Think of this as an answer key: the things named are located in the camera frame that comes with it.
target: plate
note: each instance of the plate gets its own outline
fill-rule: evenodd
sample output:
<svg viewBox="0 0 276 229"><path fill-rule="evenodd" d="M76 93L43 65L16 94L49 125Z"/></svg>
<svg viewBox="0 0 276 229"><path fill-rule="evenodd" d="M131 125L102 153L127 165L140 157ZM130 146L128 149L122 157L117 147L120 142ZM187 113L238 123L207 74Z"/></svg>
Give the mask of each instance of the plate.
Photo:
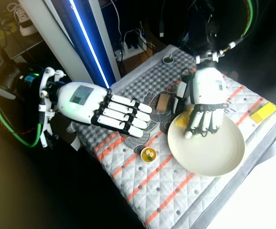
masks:
<svg viewBox="0 0 276 229"><path fill-rule="evenodd" d="M218 177L234 170L242 161L245 142L237 125L224 116L216 134L184 138L184 128L175 125L168 130L168 143L175 159L188 171L201 176Z"/></svg>

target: sneaker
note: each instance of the sneaker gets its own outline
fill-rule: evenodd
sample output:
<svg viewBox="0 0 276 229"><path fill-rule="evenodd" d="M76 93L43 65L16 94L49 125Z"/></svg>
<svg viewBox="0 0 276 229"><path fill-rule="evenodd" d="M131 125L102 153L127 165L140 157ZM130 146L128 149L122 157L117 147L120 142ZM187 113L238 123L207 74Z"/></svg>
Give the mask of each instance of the sneaker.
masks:
<svg viewBox="0 0 276 229"><path fill-rule="evenodd" d="M22 36L29 36L37 32L33 22L20 4L10 3L7 6L7 9L9 12L14 12L14 18L19 22L20 33Z"/></svg>

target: shoelace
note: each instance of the shoelace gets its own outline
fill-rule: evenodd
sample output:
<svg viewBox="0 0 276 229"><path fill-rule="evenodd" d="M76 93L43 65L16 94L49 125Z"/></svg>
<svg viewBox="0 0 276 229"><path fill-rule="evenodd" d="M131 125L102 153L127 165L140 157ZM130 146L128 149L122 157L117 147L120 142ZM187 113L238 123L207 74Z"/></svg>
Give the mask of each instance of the shoelace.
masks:
<svg viewBox="0 0 276 229"><path fill-rule="evenodd" d="M14 12L14 18L16 18L16 14L19 20L24 18L29 18L24 8L20 4L12 2L7 6L7 9L9 12Z"/></svg>

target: led light strip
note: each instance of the led light strip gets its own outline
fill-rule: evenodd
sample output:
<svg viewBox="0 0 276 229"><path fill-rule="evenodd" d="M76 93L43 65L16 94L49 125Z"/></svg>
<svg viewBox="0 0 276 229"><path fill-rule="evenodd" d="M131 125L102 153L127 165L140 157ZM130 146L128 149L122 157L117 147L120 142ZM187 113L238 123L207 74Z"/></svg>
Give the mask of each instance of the led light strip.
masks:
<svg viewBox="0 0 276 229"><path fill-rule="evenodd" d="M79 12L77 11L77 8L76 8L76 6L75 6L75 3L74 3L73 0L69 0L69 1L70 1L70 4L72 5L74 14L75 14L75 16L76 16L77 21L79 22L79 25L80 25L81 30L82 30L82 32L83 32L83 34L84 34L84 37L85 37L85 39L86 39L86 41L87 41L87 44L88 44L88 46L89 46L89 48L90 48L90 51L91 51L91 53L92 53L92 55L93 55L93 57L94 57L94 59L95 59L95 61L96 61L96 64L97 64L97 66L98 66L98 69L99 69L99 71L100 71L100 73L101 73L101 75L102 75L102 78L103 78L103 80L104 80L104 83L105 83L106 87L109 88L108 82L107 82L107 80L106 80L106 78L105 78L105 76L104 76L104 72L103 72L102 67L101 67L101 65L100 65L100 63L99 63L99 60L98 60L98 58L97 58L97 56L96 56L96 53L95 53L95 51L94 51L94 48L92 47L92 44L91 44L91 42L90 42L90 40L89 40L89 37L88 37L87 32L86 32L86 29L85 29L85 27L84 27L84 25L83 25L83 22L82 22L82 20L81 20L81 17L80 17L80 15L79 15Z"/></svg>

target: robotic hand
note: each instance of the robotic hand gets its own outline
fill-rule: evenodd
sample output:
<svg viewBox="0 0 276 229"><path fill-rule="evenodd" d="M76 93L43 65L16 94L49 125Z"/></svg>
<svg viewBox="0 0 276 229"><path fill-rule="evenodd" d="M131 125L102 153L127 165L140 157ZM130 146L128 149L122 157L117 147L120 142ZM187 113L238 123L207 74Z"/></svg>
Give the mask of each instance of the robotic hand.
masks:
<svg viewBox="0 0 276 229"><path fill-rule="evenodd" d="M177 90L173 111L179 114L184 110L186 100L190 97L194 110L185 130L185 138L208 131L216 133L223 121L223 107L226 102L226 85L223 75L215 68L213 61L201 64L197 58L198 70L194 73L188 69L182 71L181 83Z"/></svg>
<svg viewBox="0 0 276 229"><path fill-rule="evenodd" d="M54 82L48 79L54 76ZM54 116L51 109L56 104L57 109L66 117L83 124L94 124L107 129L119 131L126 135L142 137L143 129L150 121L149 113L152 108L135 99L128 99L111 94L92 83L71 82L64 84L59 79L64 76L61 70L55 71L48 67L43 74L39 94L44 101L39 105L39 111L44 115L44 128L41 141L45 142L43 132L52 131L46 117L50 120Z"/></svg>

